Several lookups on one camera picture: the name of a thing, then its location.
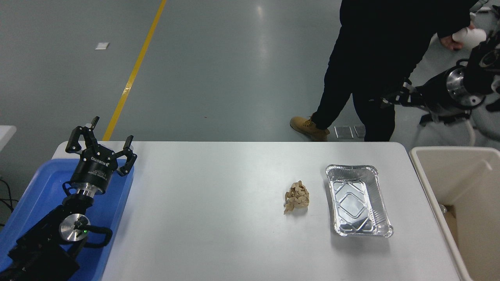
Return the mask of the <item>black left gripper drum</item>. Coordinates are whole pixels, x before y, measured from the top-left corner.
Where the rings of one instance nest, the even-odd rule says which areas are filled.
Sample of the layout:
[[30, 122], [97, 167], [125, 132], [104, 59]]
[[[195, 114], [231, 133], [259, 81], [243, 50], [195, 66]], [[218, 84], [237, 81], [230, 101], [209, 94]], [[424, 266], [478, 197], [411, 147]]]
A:
[[98, 152], [84, 149], [80, 153], [80, 161], [70, 178], [70, 189], [83, 190], [91, 188], [96, 194], [105, 194], [111, 176], [118, 168], [117, 160], [111, 160], [114, 151], [99, 145]]

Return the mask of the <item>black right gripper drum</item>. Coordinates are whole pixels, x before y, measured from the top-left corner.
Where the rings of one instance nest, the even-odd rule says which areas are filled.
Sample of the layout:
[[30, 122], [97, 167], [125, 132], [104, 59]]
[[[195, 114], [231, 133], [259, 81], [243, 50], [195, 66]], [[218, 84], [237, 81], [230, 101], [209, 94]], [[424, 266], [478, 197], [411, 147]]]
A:
[[460, 113], [457, 102], [459, 74], [459, 70], [443, 71], [416, 88], [430, 113], [439, 117], [451, 117]]

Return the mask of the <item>person's hand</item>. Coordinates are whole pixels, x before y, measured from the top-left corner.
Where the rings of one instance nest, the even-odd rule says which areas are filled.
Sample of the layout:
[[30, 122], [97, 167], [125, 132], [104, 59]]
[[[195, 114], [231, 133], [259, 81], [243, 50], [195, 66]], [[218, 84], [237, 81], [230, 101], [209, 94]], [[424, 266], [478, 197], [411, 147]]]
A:
[[452, 27], [451, 29], [448, 30], [438, 30], [436, 34], [437, 37], [439, 38], [439, 42], [443, 47], [445, 47], [448, 50], [462, 50], [464, 48], [464, 44], [455, 41], [452, 35], [465, 27], [468, 27], [471, 30], [476, 28], [475, 24], [470, 22], [468, 26]]

